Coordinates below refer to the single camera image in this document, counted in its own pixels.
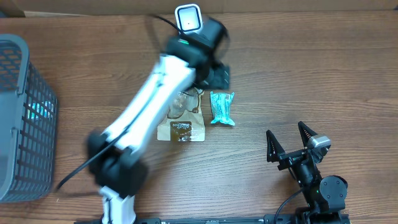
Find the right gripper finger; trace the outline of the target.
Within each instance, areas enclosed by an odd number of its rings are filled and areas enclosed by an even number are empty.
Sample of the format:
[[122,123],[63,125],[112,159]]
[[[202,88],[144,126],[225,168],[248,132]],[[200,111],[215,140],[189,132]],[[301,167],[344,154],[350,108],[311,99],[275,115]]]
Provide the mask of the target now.
[[280,157],[285,154],[283,147],[280,145],[271,130],[266,132],[267,138],[267,162],[277,162]]
[[315,137],[317,133],[310,129],[303,121],[298,122],[298,129],[303,145],[307,148],[314,148],[313,137]]

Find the teal snack packet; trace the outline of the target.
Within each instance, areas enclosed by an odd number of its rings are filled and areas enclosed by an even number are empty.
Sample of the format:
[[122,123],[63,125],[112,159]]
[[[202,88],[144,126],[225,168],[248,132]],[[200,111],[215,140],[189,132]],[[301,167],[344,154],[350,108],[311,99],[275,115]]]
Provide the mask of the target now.
[[234,92],[214,93],[210,92],[210,105],[213,119],[211,124],[221,123],[235,126],[235,122],[230,117],[231,104],[234,99]]

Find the brown beige snack pouch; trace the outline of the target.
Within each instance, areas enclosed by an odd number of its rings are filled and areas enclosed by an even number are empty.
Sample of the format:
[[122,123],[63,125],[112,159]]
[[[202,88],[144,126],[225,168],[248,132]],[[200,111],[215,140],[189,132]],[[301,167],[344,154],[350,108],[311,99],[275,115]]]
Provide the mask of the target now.
[[157,127],[158,141],[203,142],[205,123],[201,112],[204,91],[197,88],[179,92]]

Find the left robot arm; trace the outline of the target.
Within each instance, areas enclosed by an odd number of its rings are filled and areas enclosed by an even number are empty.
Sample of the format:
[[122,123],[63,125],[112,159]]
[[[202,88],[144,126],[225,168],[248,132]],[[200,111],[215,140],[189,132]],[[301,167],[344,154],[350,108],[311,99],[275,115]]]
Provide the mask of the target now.
[[229,87],[229,68],[215,57],[227,35],[225,26],[210,18],[198,32],[180,31],[172,36],[147,81],[122,114],[102,133],[89,135],[88,168],[103,197],[100,223],[136,221],[135,195],[149,171],[141,156],[178,93],[193,87]]

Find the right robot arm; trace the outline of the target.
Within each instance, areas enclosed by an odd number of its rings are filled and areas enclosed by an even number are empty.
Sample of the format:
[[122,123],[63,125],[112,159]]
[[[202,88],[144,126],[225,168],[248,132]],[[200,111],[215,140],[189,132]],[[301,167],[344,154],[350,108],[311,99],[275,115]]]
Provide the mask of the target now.
[[[317,164],[331,148],[331,140],[298,122],[303,148],[287,153],[272,131],[266,132],[267,162],[277,162],[279,170],[287,169],[300,189],[286,199],[273,215],[265,215],[265,223],[349,223],[345,209],[348,193],[347,181],[338,175],[322,177]],[[302,194],[307,203],[293,214],[281,215],[282,209],[297,195]]]

